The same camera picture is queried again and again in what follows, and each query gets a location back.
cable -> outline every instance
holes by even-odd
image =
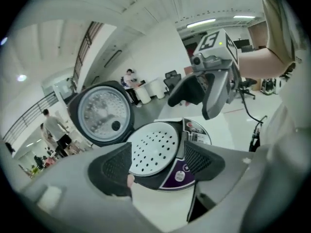
[[[264,116],[262,119],[260,119],[261,123],[263,123],[263,122],[262,122],[262,120],[264,120],[265,118],[267,118],[267,116]]]
[[[240,88],[238,88],[239,92],[240,92],[240,95],[241,95],[241,98],[242,98],[242,102],[244,104],[244,107],[245,107],[245,110],[246,110],[246,113],[249,115],[250,118],[252,118],[253,120],[255,120],[256,122],[260,123],[260,124],[263,124],[263,122],[260,120],[257,120],[256,118],[254,118],[253,116],[251,116],[248,112],[248,109],[247,109],[247,106],[246,106],[246,103],[245,103],[245,99],[244,99],[244,94],[243,92],[241,91]]]

control panel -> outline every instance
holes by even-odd
[[[211,145],[207,131],[197,122],[184,118],[183,131],[188,132],[189,140]]]

man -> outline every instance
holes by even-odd
[[[70,147],[72,147],[75,152],[80,152],[80,149],[72,143],[71,138],[67,135],[69,132],[61,121],[57,117],[50,116],[48,109],[43,110],[43,115],[47,118],[43,123],[44,133],[47,135],[51,134],[58,146],[68,155],[72,155]]]
[[[126,92],[130,95],[130,97],[133,100],[133,103],[136,105],[136,107],[140,108],[141,103],[139,102],[134,88],[137,88],[139,85],[136,83],[137,79],[133,75],[132,69],[128,69],[126,71],[126,75],[123,77],[124,80],[124,89]]]
[[[262,126],[260,144],[311,127],[311,56],[308,36],[285,0],[262,0],[268,27],[266,49],[240,55],[240,73],[249,78],[273,78],[295,61],[292,77],[280,92],[282,104]]]
[[[35,160],[35,162],[36,162],[36,164],[37,164],[37,167],[38,167],[40,170],[42,170],[42,169],[43,169],[43,161],[41,160],[41,158],[35,155],[35,156],[34,156],[34,160]]]
[[[53,137],[51,135],[48,135],[44,132],[44,128],[43,128],[43,123],[41,123],[40,125],[40,129],[41,129],[41,136],[42,139],[45,141],[45,143],[48,145],[48,147],[55,151],[58,155],[60,155],[62,158],[68,156],[67,153],[60,148],[60,146],[58,146],[57,142],[55,142],[53,140]]]

railing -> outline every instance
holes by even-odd
[[[93,21],[91,22],[89,28],[86,31],[86,34],[83,38],[83,41],[81,43],[81,46],[78,52],[76,64],[74,66],[74,71],[73,71],[73,80],[76,82],[76,84],[78,83],[81,67],[86,57],[86,53],[88,49],[90,48],[90,46],[92,45],[92,41],[95,38],[97,32],[101,29],[102,26],[103,26],[102,23]]]
[[[44,109],[56,104],[58,99],[54,92],[38,101],[30,107],[8,130],[4,136],[4,141],[13,144],[22,132],[40,115]]]

inner lid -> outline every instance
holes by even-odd
[[[167,167],[177,154],[179,136],[166,122],[153,122],[136,130],[127,140],[132,143],[134,176],[151,176]]]
[[[110,86],[90,89],[78,107],[78,119],[83,131],[101,142],[122,136],[130,123],[130,113],[130,105],[124,95]]]

